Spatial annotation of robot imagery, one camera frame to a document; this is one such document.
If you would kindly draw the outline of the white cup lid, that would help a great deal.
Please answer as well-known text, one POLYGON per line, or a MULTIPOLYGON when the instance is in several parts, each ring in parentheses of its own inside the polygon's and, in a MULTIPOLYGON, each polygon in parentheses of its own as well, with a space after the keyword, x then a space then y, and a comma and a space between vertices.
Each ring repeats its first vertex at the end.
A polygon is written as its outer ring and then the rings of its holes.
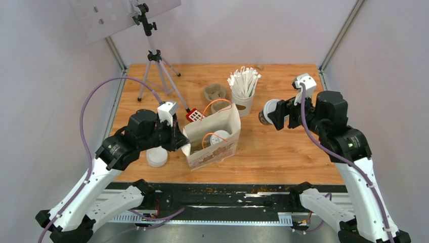
POLYGON ((210 135, 209 142, 211 145, 214 145, 222 141, 227 141, 230 135, 231 134, 225 130, 218 130, 210 135))

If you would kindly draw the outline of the paper bag with orange handles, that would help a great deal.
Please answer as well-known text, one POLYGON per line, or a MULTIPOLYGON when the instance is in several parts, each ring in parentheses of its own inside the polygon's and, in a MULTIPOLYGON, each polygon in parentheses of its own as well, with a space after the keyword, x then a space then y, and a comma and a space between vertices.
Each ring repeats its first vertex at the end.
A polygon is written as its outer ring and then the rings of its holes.
POLYGON ((222 161, 236 153, 241 132, 238 109, 236 104, 222 98, 213 100, 206 108, 218 101, 225 101, 228 106, 183 127, 183 134, 190 143, 181 150, 192 171, 222 161))

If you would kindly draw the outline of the lidded coffee cup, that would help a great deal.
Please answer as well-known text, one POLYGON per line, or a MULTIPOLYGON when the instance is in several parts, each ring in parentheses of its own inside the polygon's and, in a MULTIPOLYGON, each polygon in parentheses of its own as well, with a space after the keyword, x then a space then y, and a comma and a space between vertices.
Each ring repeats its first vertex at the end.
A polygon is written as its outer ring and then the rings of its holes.
POLYGON ((273 121, 268 117, 268 114, 275 111, 279 99, 271 99, 265 103, 262 110, 258 114, 259 121, 265 126, 273 125, 273 121))

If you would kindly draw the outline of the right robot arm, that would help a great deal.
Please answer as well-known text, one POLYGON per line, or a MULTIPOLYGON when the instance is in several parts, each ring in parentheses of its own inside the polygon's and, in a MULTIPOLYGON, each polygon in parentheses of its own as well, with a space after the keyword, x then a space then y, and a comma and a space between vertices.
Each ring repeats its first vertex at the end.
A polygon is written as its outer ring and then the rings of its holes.
POLYGON ((411 242, 385 207, 369 144, 361 131, 348 125, 347 111, 348 103, 340 92, 323 91, 315 103, 309 97, 272 99, 259 112, 259 121, 277 130, 304 127, 340 172, 354 210, 343 210, 309 182, 292 189, 290 207, 316 213, 337 232, 340 242, 411 242))

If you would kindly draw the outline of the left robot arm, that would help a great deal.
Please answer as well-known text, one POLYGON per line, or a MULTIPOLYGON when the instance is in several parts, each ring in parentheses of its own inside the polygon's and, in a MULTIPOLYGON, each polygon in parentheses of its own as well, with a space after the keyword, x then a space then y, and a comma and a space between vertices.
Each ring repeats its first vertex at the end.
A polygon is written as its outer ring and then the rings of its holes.
POLYGON ((114 197, 95 202, 116 177, 139 159, 142 151, 158 147, 176 151, 188 143, 175 112, 138 110, 127 126, 103 141, 92 167, 67 196, 54 208, 39 211, 36 221, 51 233, 52 242, 88 242, 99 228, 121 213, 155 205, 155 188, 143 179, 114 197))

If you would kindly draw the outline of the single brown pulp cup carrier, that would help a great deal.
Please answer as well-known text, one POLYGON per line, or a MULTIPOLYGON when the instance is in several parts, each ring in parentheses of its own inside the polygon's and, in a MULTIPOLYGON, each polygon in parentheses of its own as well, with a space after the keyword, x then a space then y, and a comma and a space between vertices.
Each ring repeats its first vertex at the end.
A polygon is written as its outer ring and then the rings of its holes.
POLYGON ((200 151, 204 149, 204 143, 200 141, 191 142, 191 152, 194 153, 196 151, 200 151))

